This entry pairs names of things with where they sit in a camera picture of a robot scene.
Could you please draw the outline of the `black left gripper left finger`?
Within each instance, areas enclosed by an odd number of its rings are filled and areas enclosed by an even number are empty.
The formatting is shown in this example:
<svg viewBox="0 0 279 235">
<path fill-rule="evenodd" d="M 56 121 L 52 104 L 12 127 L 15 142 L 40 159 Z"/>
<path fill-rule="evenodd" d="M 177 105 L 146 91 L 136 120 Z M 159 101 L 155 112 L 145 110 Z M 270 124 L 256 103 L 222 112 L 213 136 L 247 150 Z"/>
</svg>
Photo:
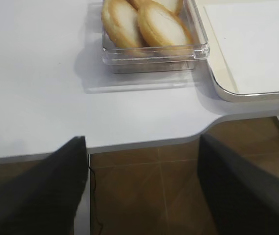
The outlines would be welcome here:
<svg viewBox="0 0 279 235">
<path fill-rule="evenodd" d="M 84 137 L 0 185 L 0 235 L 69 235 L 88 179 Z"/>
</svg>

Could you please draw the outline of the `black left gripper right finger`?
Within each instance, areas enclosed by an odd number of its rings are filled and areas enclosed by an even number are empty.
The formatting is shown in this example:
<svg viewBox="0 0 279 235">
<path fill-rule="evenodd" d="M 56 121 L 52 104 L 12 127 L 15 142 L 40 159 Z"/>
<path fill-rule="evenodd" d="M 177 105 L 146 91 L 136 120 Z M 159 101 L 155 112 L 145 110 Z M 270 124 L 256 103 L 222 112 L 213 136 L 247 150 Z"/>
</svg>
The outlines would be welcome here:
<svg viewBox="0 0 279 235">
<path fill-rule="evenodd" d="M 279 235 L 279 178 L 203 134 L 197 174 L 220 235 Z"/>
</svg>

